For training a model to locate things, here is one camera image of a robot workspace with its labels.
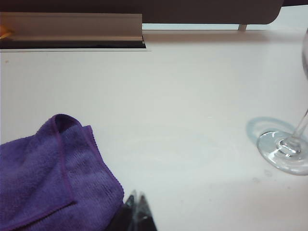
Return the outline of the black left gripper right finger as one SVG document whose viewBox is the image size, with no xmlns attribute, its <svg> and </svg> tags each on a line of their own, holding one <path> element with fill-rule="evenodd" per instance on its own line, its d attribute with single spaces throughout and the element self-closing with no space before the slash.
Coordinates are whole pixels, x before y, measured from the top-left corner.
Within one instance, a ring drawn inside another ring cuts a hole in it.
<svg viewBox="0 0 308 231">
<path fill-rule="evenodd" d="M 139 201 L 135 214 L 136 231 L 157 231 L 157 227 L 149 207 L 149 203 L 144 193 L 139 196 Z"/>
</svg>

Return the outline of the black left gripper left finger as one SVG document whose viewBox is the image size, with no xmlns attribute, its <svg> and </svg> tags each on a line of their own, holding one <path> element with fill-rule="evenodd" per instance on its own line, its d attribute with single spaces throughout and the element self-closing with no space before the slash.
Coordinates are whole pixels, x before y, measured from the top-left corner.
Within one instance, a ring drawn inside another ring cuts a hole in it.
<svg viewBox="0 0 308 231">
<path fill-rule="evenodd" d="M 135 190 L 129 195 L 125 204 L 122 206 L 119 217 L 115 223 L 115 231 L 133 231 L 134 216 L 137 207 L 137 192 Z"/>
</svg>

